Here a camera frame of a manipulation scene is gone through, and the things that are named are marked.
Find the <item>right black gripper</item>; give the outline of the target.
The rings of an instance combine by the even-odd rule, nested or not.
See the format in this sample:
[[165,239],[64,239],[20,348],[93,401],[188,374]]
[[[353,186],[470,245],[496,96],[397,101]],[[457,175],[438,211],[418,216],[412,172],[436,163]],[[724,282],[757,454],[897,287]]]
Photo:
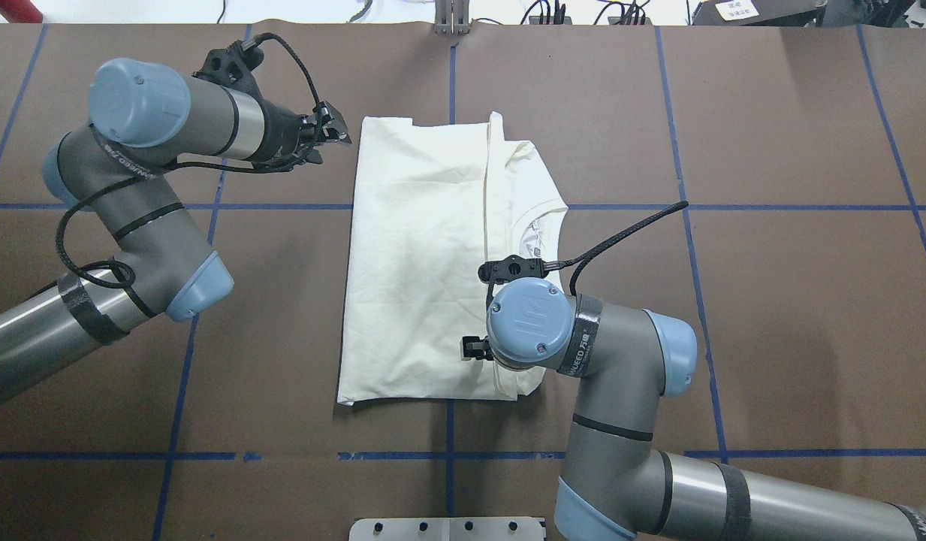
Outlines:
[[497,362],[498,358],[487,338],[460,339],[460,356],[463,359],[485,360]]

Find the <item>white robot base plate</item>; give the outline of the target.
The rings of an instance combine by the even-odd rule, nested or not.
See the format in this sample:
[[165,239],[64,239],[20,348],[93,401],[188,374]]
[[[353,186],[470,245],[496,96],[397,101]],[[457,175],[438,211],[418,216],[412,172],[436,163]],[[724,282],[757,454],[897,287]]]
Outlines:
[[349,540],[548,540],[546,521],[529,516],[359,519]]

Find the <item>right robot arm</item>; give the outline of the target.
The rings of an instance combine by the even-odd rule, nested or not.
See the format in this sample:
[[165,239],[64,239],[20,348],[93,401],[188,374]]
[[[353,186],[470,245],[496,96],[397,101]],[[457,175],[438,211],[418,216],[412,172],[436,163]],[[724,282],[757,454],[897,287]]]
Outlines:
[[487,280],[486,338],[510,370],[579,380],[554,524],[569,540],[926,540],[926,506],[864,499],[656,449],[663,397],[689,387],[692,326],[563,294],[538,277]]

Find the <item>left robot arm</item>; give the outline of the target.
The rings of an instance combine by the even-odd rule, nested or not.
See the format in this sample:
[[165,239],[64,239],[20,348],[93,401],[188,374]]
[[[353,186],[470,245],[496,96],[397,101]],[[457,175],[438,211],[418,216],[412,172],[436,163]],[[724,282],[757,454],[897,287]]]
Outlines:
[[89,87],[89,119],[45,158],[45,185],[68,209],[55,244],[67,271],[0,315],[0,405],[161,314],[184,322],[235,282],[165,179],[182,154],[246,162],[247,174],[321,163],[350,144],[342,114],[267,101],[257,53],[214,50],[201,71],[111,59]]

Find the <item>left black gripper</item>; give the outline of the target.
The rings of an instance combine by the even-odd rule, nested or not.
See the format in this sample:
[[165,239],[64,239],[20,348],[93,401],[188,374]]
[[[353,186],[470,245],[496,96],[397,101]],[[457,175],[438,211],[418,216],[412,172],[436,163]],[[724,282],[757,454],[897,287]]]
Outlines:
[[261,109],[264,136],[258,147],[260,167],[285,167],[301,156],[305,156],[302,163],[323,165],[322,147],[352,145],[342,114],[328,101],[316,103],[312,114],[294,113],[270,101],[262,101]]

